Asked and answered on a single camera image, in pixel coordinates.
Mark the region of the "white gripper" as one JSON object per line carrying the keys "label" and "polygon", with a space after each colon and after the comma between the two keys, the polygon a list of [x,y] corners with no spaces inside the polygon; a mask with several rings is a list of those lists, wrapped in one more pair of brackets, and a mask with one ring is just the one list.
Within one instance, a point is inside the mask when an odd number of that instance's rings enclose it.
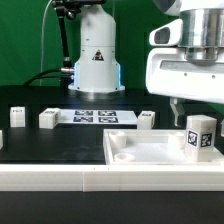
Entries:
{"label": "white gripper", "polygon": [[[171,97],[174,125],[181,127],[183,99],[224,104],[224,49],[216,61],[189,62],[184,48],[155,48],[147,59],[146,87],[151,94]],[[220,136],[224,138],[224,120]]]}

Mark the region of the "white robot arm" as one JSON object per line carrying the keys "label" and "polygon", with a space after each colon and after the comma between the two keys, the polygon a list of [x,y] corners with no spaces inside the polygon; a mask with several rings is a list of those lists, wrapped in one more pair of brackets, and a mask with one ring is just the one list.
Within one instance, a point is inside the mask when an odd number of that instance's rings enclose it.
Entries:
{"label": "white robot arm", "polygon": [[[149,34],[146,87],[168,96],[175,121],[186,99],[224,105],[224,0],[153,0],[175,18]],[[81,52],[69,88],[92,98],[122,90],[115,60],[115,22],[100,5],[81,13]]]}

